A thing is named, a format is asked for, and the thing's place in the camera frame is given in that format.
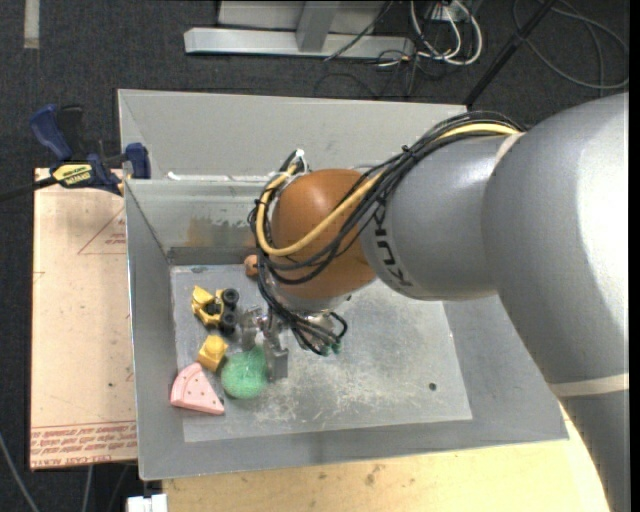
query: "orange object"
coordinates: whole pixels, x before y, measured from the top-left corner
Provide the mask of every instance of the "orange object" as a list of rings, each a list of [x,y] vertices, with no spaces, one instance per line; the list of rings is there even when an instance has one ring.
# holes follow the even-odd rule
[[[171,388],[171,405],[215,415],[224,413],[200,363],[193,363],[178,374]]]
[[[250,254],[244,259],[244,271],[249,277],[258,275],[258,257],[255,254]]]
[[[352,169],[324,169],[301,176],[284,188],[273,211],[271,235],[276,247],[296,242],[317,226],[340,203],[344,195],[360,178]],[[355,205],[341,215],[317,239],[292,254],[291,259],[302,261],[325,247],[337,234]],[[345,237],[341,252],[357,236],[354,228]],[[272,257],[274,261],[291,263],[285,257]],[[308,268],[281,272],[288,278],[297,278],[309,272]],[[346,295],[361,288],[375,278],[360,247],[355,243],[331,262],[314,279],[301,285],[282,285],[291,295],[305,299],[325,299]]]

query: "black cable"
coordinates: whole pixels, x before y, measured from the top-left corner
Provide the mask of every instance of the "black cable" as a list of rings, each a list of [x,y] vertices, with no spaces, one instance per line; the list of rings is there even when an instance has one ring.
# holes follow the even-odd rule
[[[462,124],[477,123],[477,119],[479,117],[479,114],[481,114],[481,113],[474,113],[474,114],[465,113],[465,114],[463,114],[461,116],[458,116],[457,118],[453,118],[452,120],[449,120],[446,123],[440,123],[439,125],[434,127],[434,131],[433,132],[430,132],[432,139],[435,140],[443,132],[446,132],[446,131],[449,131],[449,130],[453,129],[453,127],[457,126],[458,123],[462,123]],[[512,127],[516,128],[516,126],[514,124],[510,124],[510,123],[508,123],[506,121],[507,118],[505,116],[499,116],[499,115],[489,116],[489,115],[487,115],[487,117],[488,118],[491,117],[492,118],[492,122],[497,122],[497,121],[494,121],[493,118],[500,119],[502,124],[505,124],[507,126],[512,126]],[[480,132],[480,133],[464,134],[464,135],[456,136],[456,137],[448,137],[447,139],[440,140],[438,142],[434,142],[434,140],[432,140],[429,143],[430,145],[428,147],[426,147],[426,149],[428,150],[427,152],[425,152],[425,148],[420,148],[420,145],[421,144],[424,145],[426,141],[418,141],[416,143],[416,145],[414,145],[413,148],[408,148],[408,152],[407,153],[401,155],[401,159],[399,161],[397,161],[395,163],[395,165],[394,165],[394,168],[395,168],[394,171],[387,173],[386,176],[383,177],[381,180],[379,180],[380,182],[377,183],[373,187],[373,189],[371,191],[369,191],[369,193],[367,195],[365,195],[365,197],[363,197],[363,199],[361,200],[359,205],[354,209],[354,211],[351,213],[351,215],[347,218],[347,220],[343,224],[339,234],[331,242],[329,242],[323,249],[321,249],[320,251],[318,251],[314,255],[310,256],[309,258],[307,258],[307,259],[305,259],[304,261],[301,261],[301,262],[296,262],[296,263],[293,263],[293,264],[286,264],[286,263],[274,262],[272,260],[267,259],[266,260],[267,261],[267,265],[271,269],[277,269],[277,270],[283,270],[283,271],[296,270],[296,269],[303,268],[305,266],[309,266],[312,263],[315,263],[320,258],[325,256],[326,254],[331,253],[332,251],[335,252],[336,249],[339,247],[339,244],[344,239],[344,237],[351,231],[351,229],[353,229],[355,227],[357,222],[364,216],[366,211],[369,210],[375,204],[375,202],[378,201],[382,197],[382,192],[384,192],[385,194],[389,194],[399,184],[401,178],[409,170],[411,170],[413,168],[413,166],[415,165],[415,161],[412,161],[412,159],[414,159],[415,156],[412,156],[412,155],[415,155],[416,151],[419,154],[419,156],[417,158],[421,159],[421,158],[424,158],[424,156],[426,156],[428,154],[428,152],[435,151],[436,149],[439,149],[440,147],[442,147],[444,145],[447,145],[447,144],[450,144],[452,142],[455,142],[456,140],[460,140],[461,138],[466,138],[466,137],[469,137],[469,136],[478,136],[478,135],[487,135],[487,133],[486,132]],[[329,263],[330,263],[329,261],[323,261],[323,264],[321,265],[322,268],[326,268],[326,266]],[[302,284],[303,282],[307,282],[307,281],[313,279],[313,277],[315,277],[318,274],[319,274],[318,269],[315,269],[312,273],[307,274],[307,276],[296,279],[295,280],[295,284]]]
[[[303,284],[317,277],[335,258],[344,254],[353,243],[355,243],[362,230],[365,229],[367,224],[374,218],[378,209],[386,204],[386,201],[392,196],[404,177],[419,161],[426,158],[429,154],[459,140],[495,134],[482,130],[473,130],[453,136],[443,137],[443,135],[458,127],[482,124],[483,122],[521,130],[518,125],[506,116],[492,112],[465,112],[459,116],[438,123],[411,147],[403,147],[402,153],[394,155],[386,162],[369,169],[356,180],[356,184],[351,187],[338,204],[343,203],[365,179],[376,172],[380,173],[378,178],[376,178],[376,183],[373,184],[371,189],[363,195],[359,203],[353,208],[336,236],[315,254],[303,261],[293,260],[292,262],[292,258],[289,258],[287,263],[283,263],[271,260],[260,245],[257,245],[258,289],[260,294],[269,306],[269,313],[279,317],[285,325],[288,326],[301,347],[323,356],[328,355],[331,350],[336,353],[339,352],[342,337],[347,332],[347,322],[335,313],[330,314],[342,325],[342,331],[339,334],[335,334],[331,330],[311,323],[300,314],[289,310],[277,300],[271,292],[271,287],[267,282],[267,276],[270,275],[276,282],[286,285]],[[268,209],[269,203],[271,203],[272,200],[273,199],[270,198],[264,207]],[[249,214],[248,221],[257,239],[257,206]],[[267,242],[272,244],[268,215],[265,215],[264,222],[265,225],[262,227],[265,237],[267,238]],[[357,234],[340,250],[340,246],[343,244],[345,238],[356,226],[359,226]],[[299,270],[302,268],[312,268],[312,270],[296,278],[285,277],[281,274],[283,271]]]
[[[40,190],[41,188],[50,187],[51,185],[55,185],[58,183],[53,176],[49,176],[48,178],[44,178],[40,181],[35,181],[33,183],[29,183],[29,185],[24,185],[22,187],[15,188],[10,190],[9,192],[4,192],[0,194],[0,203],[4,201],[9,201],[10,199],[15,199],[16,197],[29,195],[36,190]]]
[[[381,10],[380,13],[378,14],[378,16],[376,16],[376,18],[369,23],[364,30],[362,30],[362,32],[360,32],[356,37],[354,37],[348,44],[346,44],[345,46],[343,46],[342,48],[340,48],[337,52],[333,53],[332,55],[330,55],[329,57],[327,57],[326,59],[324,59],[325,62],[328,62],[330,60],[335,59],[336,57],[339,57],[340,55],[342,55],[344,52],[346,52],[347,50],[351,49],[358,41],[360,41],[360,39],[362,39],[367,32],[369,32],[369,30],[371,30],[376,23],[378,23],[385,14],[387,14],[387,12],[389,11],[389,9],[391,9],[391,6],[393,5],[393,1],[388,1],[386,2]]]
[[[598,89],[600,92],[603,92],[603,91],[609,90],[609,89],[621,89],[621,88],[625,87],[629,83],[629,77],[628,76],[623,81],[621,81],[619,83],[616,83],[616,84],[605,84],[604,83],[604,60],[603,60],[603,56],[602,56],[602,47],[600,45],[600,40],[596,36],[592,26],[596,27],[596,28],[599,28],[603,32],[605,32],[605,33],[609,34],[611,37],[613,37],[620,44],[620,46],[622,47],[622,50],[623,50],[624,54],[625,55],[629,55],[629,48],[627,47],[625,42],[620,37],[618,37],[613,31],[609,30],[604,25],[601,25],[600,23],[583,16],[569,2],[567,2],[565,0],[560,0],[560,3],[562,3],[568,9],[571,9],[573,12],[566,12],[566,11],[562,11],[562,10],[557,9],[557,8],[552,8],[551,10],[554,13],[559,14],[561,16],[565,16],[567,18],[571,18],[571,19],[575,19],[575,20],[581,21],[584,24],[584,26],[587,28],[587,30],[589,31],[589,34],[591,35],[591,39],[593,40],[593,42],[595,44],[595,47],[596,47],[596,51],[598,53],[599,83],[598,84],[593,84],[593,83],[585,82],[583,80],[579,80],[579,79],[577,79],[575,77],[570,76],[569,74],[565,73],[564,71],[559,69],[557,66],[555,66],[553,63],[551,63],[551,61],[549,59],[547,59],[544,55],[542,55],[542,52],[540,52],[540,50],[538,50],[538,48],[531,41],[529,41],[529,40],[525,41],[527,43],[527,46],[529,46],[531,51],[549,69],[551,69],[556,74],[560,75],[562,78],[564,78],[566,80],[569,80],[573,84],[580,85],[582,87],[588,87],[590,89]],[[518,29],[520,29],[521,28],[520,20],[518,20],[518,16],[516,14],[517,4],[518,4],[518,0],[514,0],[512,8],[511,8],[511,15],[513,17],[513,21],[514,21],[516,27]]]

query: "black wire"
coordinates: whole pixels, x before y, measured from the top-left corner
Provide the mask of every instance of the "black wire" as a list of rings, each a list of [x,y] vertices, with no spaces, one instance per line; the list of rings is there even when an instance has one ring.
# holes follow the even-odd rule
[[[402,153],[399,153],[398,155],[388,159],[386,162],[369,169],[367,172],[363,173],[363,176],[356,180],[356,184],[351,187],[338,204],[343,203],[365,179],[373,175],[375,172],[380,173],[376,183],[367,191],[366,194],[364,194],[360,202],[353,208],[346,221],[340,227],[336,236],[315,254],[303,261],[293,260],[292,263],[292,258],[289,258],[288,263],[283,263],[271,260],[261,249],[260,245],[257,244],[258,289],[260,294],[269,306],[269,313],[279,317],[289,327],[301,347],[322,356],[328,355],[331,350],[337,353],[341,347],[342,337],[347,332],[347,322],[340,315],[337,315],[334,312],[330,313],[330,315],[342,325],[342,331],[339,334],[335,334],[329,329],[325,329],[319,325],[311,323],[309,320],[300,314],[289,310],[278,301],[271,292],[270,285],[267,282],[267,275],[271,275],[276,282],[286,285],[303,284],[317,277],[332,261],[335,260],[335,258],[344,254],[353,245],[353,243],[355,243],[368,223],[374,218],[378,209],[386,205],[386,202],[393,195],[404,177],[419,161],[431,153],[459,140],[495,134],[481,130],[474,130],[472,132],[460,133],[458,135],[447,136],[444,138],[441,137],[442,135],[457,127],[483,122],[490,122],[492,124],[509,126],[511,128],[521,130],[521,128],[508,117],[494,112],[483,111],[465,112],[438,123],[414,145],[411,147],[403,147]],[[267,190],[269,186],[270,184],[267,184],[265,186],[265,190]],[[272,199],[264,205],[265,208],[269,207],[269,203],[271,201]],[[249,214],[248,221],[251,230],[257,239],[257,206]],[[263,231],[267,237],[267,241],[271,244],[272,241],[270,240],[270,227],[267,215],[265,215],[264,221],[265,225],[263,226]],[[351,238],[342,250],[340,250],[341,244],[356,226],[359,226],[357,234]],[[312,268],[312,270],[305,275],[296,278],[285,277],[280,273],[282,271],[286,272],[302,268]]]
[[[378,16],[376,16],[376,18],[371,23],[369,23],[369,25],[367,25],[364,28],[364,30],[362,30],[362,32],[360,32],[348,44],[346,44],[345,46],[340,48],[337,52],[335,52],[332,55],[330,55],[329,57],[327,57],[324,61],[328,62],[330,60],[333,60],[336,57],[339,57],[340,55],[342,55],[347,50],[351,49],[358,41],[360,41],[360,39],[362,39],[367,34],[367,32],[369,32],[369,30],[371,30],[376,25],[376,23],[378,23],[384,17],[385,14],[387,14],[389,9],[391,9],[392,5],[393,5],[393,1],[386,2],[382,6],[382,9],[380,10],[380,14],[378,14]]]
[[[422,159],[428,153],[435,151],[440,147],[443,147],[444,145],[448,145],[452,142],[460,140],[462,138],[467,138],[470,136],[488,135],[486,132],[478,132],[478,133],[474,132],[469,134],[462,134],[460,136],[455,136],[455,137],[448,137],[440,141],[435,141],[435,139],[437,139],[442,133],[451,130],[458,123],[461,123],[462,125],[464,125],[464,124],[477,122],[476,120],[480,118],[481,114],[482,114],[481,112],[464,113],[461,116],[452,118],[451,120],[448,120],[445,123],[440,123],[439,125],[434,127],[433,132],[430,132],[431,134],[430,137],[432,140],[429,141],[429,144],[426,144],[426,141],[418,141],[413,148],[408,148],[408,151],[405,154],[401,155],[400,159],[394,165],[395,169],[392,172],[387,172],[385,176],[379,180],[379,183],[377,183],[372,188],[372,190],[369,191],[369,193],[364,196],[364,198],[361,200],[358,206],[352,211],[350,216],[347,218],[347,220],[343,224],[339,234],[331,242],[329,242],[323,249],[319,250],[314,255],[310,256],[309,258],[301,262],[286,264],[286,263],[279,263],[279,262],[275,262],[273,260],[267,259],[266,260],[267,265],[271,269],[284,270],[284,271],[296,270],[296,269],[303,268],[305,266],[309,266],[312,263],[315,263],[326,254],[330,254],[331,252],[334,252],[335,254],[335,251],[339,247],[344,237],[351,231],[351,229],[355,227],[355,225],[365,215],[365,213],[377,201],[383,198],[383,195],[389,195],[393,190],[395,190],[395,188],[400,183],[404,175],[413,168],[413,166],[416,163],[416,160]],[[501,124],[509,125],[514,128],[516,127],[515,124],[508,124],[505,116],[502,116],[499,114],[492,114],[492,113],[485,113],[485,115],[487,115],[487,118],[491,119],[492,122],[498,122],[499,120]],[[330,263],[329,261],[323,261],[321,265],[322,269],[326,268],[329,263]],[[304,282],[308,282],[311,279],[313,279],[313,277],[317,276],[319,273],[320,271],[318,271],[318,268],[316,268],[310,274],[307,274],[304,277],[297,278],[295,280],[295,284],[302,284]]]

